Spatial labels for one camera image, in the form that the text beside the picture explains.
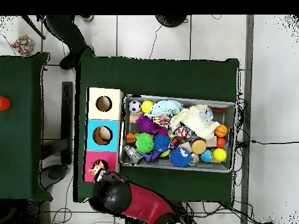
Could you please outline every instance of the blue plush toy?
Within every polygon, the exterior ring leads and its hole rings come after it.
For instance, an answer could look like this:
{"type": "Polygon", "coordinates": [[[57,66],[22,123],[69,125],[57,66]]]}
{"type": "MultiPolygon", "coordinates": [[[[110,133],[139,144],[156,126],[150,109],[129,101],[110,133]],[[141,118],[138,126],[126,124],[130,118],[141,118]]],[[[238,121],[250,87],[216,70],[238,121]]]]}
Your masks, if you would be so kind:
{"type": "Polygon", "coordinates": [[[170,142],[171,142],[171,138],[168,135],[163,135],[163,134],[154,135],[154,149],[156,151],[161,151],[161,152],[167,151],[170,142]]]}
{"type": "Polygon", "coordinates": [[[169,160],[176,167],[186,167],[191,162],[191,153],[186,148],[176,148],[170,153],[169,160]]]}

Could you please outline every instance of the white cloth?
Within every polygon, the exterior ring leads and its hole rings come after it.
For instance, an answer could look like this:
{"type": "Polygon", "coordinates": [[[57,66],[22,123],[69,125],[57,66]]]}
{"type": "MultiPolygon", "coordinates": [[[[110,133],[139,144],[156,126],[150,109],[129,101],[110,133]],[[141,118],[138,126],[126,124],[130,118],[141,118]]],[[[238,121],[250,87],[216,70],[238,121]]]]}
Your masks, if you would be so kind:
{"type": "Polygon", "coordinates": [[[171,119],[171,130],[180,127],[180,122],[187,125],[195,134],[203,139],[210,140],[214,136],[214,130],[220,125],[218,122],[203,119],[200,113],[208,109],[207,105],[191,106],[190,109],[184,108],[180,113],[171,119]]]}

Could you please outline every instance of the green table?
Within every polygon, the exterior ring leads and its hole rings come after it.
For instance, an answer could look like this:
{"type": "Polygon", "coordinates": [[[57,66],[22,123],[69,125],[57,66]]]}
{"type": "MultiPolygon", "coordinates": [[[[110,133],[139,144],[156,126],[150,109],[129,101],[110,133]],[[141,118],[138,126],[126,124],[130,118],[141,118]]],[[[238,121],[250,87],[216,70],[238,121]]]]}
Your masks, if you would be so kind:
{"type": "MultiPolygon", "coordinates": [[[[92,197],[94,183],[82,182],[86,88],[120,89],[124,94],[180,97],[235,102],[237,59],[216,61],[167,61],[81,56],[76,77],[74,198],[92,197]]],[[[230,205],[232,173],[211,173],[144,167],[121,167],[133,182],[174,201],[222,201],[230,205]]]]}
{"type": "Polygon", "coordinates": [[[39,185],[41,160],[41,69],[46,52],[31,58],[0,57],[0,198],[51,200],[39,185]]]}

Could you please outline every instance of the blue ball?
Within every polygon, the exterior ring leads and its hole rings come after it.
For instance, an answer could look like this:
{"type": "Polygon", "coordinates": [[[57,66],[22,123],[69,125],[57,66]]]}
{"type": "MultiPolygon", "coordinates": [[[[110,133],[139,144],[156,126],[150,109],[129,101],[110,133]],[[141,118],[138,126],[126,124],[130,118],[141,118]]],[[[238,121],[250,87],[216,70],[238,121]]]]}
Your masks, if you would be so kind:
{"type": "Polygon", "coordinates": [[[200,156],[201,160],[203,162],[211,162],[213,159],[213,153],[212,151],[206,149],[200,156]]]}

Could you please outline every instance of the teal plush toy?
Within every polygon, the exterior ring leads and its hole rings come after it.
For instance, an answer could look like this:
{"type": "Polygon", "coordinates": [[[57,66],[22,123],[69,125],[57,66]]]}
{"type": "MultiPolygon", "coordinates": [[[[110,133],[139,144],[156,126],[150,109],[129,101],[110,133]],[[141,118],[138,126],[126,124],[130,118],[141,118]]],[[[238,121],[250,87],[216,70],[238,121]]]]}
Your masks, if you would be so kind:
{"type": "Polygon", "coordinates": [[[178,114],[182,109],[183,105],[176,100],[160,100],[156,102],[150,113],[144,115],[148,117],[156,117],[161,114],[178,114]]]}

